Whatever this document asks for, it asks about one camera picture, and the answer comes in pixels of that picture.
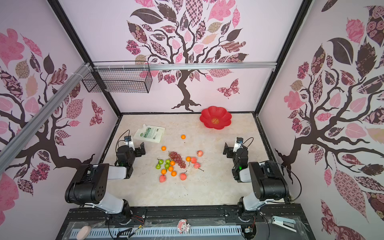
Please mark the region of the red flower fruit bowl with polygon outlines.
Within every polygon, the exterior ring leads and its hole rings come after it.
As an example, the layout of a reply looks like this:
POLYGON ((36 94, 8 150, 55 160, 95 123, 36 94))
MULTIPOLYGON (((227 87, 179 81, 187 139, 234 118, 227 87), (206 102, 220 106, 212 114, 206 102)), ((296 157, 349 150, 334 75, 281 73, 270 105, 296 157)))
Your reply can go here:
POLYGON ((222 130, 232 123, 232 114, 225 108, 211 106, 201 112, 200 121, 206 128, 222 130))

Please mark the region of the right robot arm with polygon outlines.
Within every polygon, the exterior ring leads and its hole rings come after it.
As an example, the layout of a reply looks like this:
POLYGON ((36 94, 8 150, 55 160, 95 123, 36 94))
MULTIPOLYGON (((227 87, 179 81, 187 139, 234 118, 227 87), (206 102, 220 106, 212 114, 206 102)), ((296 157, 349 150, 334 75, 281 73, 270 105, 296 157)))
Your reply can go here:
POLYGON ((238 218, 242 222, 244 212, 257 212, 267 203, 288 197, 289 187, 278 163, 274 161, 249 162, 248 148, 239 138, 233 147, 225 144, 223 154, 233 161, 232 175, 238 183, 251 183, 252 192, 238 202, 238 218))

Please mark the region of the purple grape bunch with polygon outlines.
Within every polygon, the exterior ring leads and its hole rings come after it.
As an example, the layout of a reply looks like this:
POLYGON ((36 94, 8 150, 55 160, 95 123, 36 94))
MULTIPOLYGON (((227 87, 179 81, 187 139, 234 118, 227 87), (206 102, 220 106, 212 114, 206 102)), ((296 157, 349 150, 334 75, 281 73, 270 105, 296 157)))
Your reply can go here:
POLYGON ((181 169, 185 169, 186 168, 186 163, 185 161, 182 159, 181 155, 177 152, 169 152, 169 158, 171 161, 175 162, 181 169))

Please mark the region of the peach with stem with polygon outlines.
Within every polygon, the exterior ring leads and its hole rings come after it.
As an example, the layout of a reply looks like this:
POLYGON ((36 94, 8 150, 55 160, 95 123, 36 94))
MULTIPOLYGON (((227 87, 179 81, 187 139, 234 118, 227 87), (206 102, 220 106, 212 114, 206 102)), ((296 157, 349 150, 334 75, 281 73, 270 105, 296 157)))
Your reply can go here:
POLYGON ((195 163, 195 164, 194 164, 194 168, 195 168, 195 169, 199 169, 199 170, 201 170, 201 171, 204 171, 204 170, 201 169, 201 164, 200 164, 200 163, 195 163))

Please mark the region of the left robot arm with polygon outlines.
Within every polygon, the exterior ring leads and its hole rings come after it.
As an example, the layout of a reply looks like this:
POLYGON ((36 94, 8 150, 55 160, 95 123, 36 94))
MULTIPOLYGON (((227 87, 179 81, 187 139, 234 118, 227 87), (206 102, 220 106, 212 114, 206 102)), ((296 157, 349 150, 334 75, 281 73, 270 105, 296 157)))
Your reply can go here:
POLYGON ((123 221, 134 220, 143 224, 143 218, 134 216, 127 200, 117 198, 107 191, 107 183, 109 180, 129 179, 133 174, 135 159, 145 154, 144 143, 141 143, 138 148, 133 148, 133 144, 128 143, 118 147, 115 166, 110 164, 80 165, 66 189, 66 202, 96 208, 123 221))

